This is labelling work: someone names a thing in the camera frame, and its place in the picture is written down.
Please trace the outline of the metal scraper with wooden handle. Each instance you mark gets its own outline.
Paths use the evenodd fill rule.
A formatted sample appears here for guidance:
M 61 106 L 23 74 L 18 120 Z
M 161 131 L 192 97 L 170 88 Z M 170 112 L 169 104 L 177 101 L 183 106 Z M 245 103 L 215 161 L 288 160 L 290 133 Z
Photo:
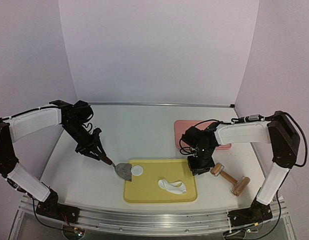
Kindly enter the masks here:
M 108 157 L 104 157 L 104 162 L 108 165 L 114 167 L 116 174 L 124 179 L 125 181 L 132 181 L 132 165 L 130 163 L 118 163 L 115 164 L 112 160 Z

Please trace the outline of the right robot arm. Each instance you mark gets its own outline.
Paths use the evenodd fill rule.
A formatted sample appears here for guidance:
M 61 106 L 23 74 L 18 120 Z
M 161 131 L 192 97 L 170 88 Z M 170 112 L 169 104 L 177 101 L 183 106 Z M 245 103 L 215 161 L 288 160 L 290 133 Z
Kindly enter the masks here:
M 227 216 L 231 226 L 253 225 L 273 218 L 271 202 L 293 167 L 298 164 L 300 144 L 304 144 L 304 155 L 308 155 L 308 143 L 304 131 L 297 121 L 285 111 L 278 110 L 270 116 L 249 115 L 233 118 L 230 122 L 209 119 L 204 129 L 192 125 L 181 134 L 180 153 L 187 156 L 192 174 L 201 175 L 219 167 L 213 160 L 216 148 L 228 144 L 249 143 L 269 144 L 272 151 L 272 164 L 251 205 L 231 210 Z

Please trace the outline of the white dough lump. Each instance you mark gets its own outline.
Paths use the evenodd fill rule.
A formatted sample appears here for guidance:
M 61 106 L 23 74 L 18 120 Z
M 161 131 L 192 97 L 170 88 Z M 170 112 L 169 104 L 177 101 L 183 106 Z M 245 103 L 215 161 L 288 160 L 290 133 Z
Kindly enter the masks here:
M 183 195 L 187 193 L 186 185 L 182 181 L 168 182 L 166 179 L 159 179 L 158 186 L 175 195 Z

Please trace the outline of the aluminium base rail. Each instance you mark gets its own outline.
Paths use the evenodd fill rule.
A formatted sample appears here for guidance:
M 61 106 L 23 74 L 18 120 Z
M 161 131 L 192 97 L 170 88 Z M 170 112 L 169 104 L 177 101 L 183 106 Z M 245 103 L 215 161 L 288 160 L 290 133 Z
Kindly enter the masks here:
M 270 203 L 272 219 L 263 217 L 258 221 L 258 226 L 252 226 L 256 221 L 245 225 L 236 225 L 241 221 L 242 215 L 234 215 L 231 211 L 248 208 L 252 201 L 249 193 L 235 198 L 229 192 L 221 197 L 214 197 L 205 193 L 198 193 L 196 200 L 182 203 L 160 204 L 130 204 L 123 198 L 123 193 L 111 193 L 109 196 L 97 196 L 89 199 L 88 195 L 78 199 L 63 201 L 61 204 L 77 207 L 79 212 L 75 214 L 76 222 L 72 226 L 96 233 L 111 233 L 128 236 L 151 237 L 181 237 L 212 235 L 236 229 L 250 229 L 254 233 L 246 233 L 246 239 L 259 238 L 267 234 L 276 224 L 279 216 L 278 202 Z M 269 233 L 268 239 L 295 240 L 291 219 L 283 197 L 279 197 L 281 206 L 281 220 L 276 228 Z M 16 240 L 21 234 L 24 239 L 44 239 L 48 234 L 55 232 L 51 239 L 59 237 L 65 239 L 60 230 L 45 227 L 34 217 L 33 201 L 27 195 L 23 195 L 16 215 L 7 237 L 8 240 Z

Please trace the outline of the yellow plastic tray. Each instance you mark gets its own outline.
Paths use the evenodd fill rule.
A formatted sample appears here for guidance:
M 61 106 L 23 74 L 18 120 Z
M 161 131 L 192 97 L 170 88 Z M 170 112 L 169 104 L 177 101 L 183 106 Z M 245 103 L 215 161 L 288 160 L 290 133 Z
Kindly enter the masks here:
M 132 181 L 125 181 L 129 204 L 179 204 L 197 199 L 198 190 L 186 159 L 133 159 Z

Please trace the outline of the pink plastic tray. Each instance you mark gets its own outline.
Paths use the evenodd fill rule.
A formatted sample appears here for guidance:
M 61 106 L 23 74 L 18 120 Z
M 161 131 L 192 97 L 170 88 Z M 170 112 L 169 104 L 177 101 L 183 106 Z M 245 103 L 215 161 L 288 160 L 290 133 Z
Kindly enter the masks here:
M 174 122 L 175 146 L 178 150 L 195 147 L 200 140 L 201 132 L 209 127 L 215 120 L 201 123 L 196 120 L 176 120 Z

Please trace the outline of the freshly cut round wrapper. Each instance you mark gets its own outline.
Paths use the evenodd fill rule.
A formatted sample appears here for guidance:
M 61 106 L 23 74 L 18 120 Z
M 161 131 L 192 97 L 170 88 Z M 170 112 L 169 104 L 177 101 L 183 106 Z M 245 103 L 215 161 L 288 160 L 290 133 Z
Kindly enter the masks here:
M 133 176 L 139 177 L 144 173 L 144 169 L 140 165 L 135 165 L 131 168 L 131 173 Z

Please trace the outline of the wooden double-ended rolling pin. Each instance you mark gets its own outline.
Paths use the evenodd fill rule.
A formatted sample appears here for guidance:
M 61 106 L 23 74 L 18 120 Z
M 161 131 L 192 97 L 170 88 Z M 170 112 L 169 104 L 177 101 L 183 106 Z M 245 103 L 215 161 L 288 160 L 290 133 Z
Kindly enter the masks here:
M 215 166 L 210 170 L 210 173 L 215 177 L 221 176 L 229 183 L 231 183 L 231 193 L 236 197 L 239 197 L 242 194 L 242 192 L 246 189 L 251 181 L 251 179 L 246 176 L 243 176 L 240 180 L 235 179 L 224 171 L 224 166 L 221 163 L 216 163 Z

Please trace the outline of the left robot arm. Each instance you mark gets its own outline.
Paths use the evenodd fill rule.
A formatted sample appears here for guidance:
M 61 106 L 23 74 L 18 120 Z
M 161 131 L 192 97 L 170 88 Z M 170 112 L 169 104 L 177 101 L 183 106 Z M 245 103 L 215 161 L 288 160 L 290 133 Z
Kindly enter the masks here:
M 34 213 L 50 219 L 76 223 L 80 210 L 60 203 L 59 194 L 27 169 L 21 158 L 28 156 L 21 150 L 21 140 L 49 128 L 61 127 L 76 143 L 75 152 L 85 157 L 112 165 L 100 139 L 101 129 L 93 129 L 90 120 L 92 107 L 85 101 L 71 104 L 54 100 L 41 107 L 15 115 L 0 117 L 0 175 L 16 191 L 37 201 Z

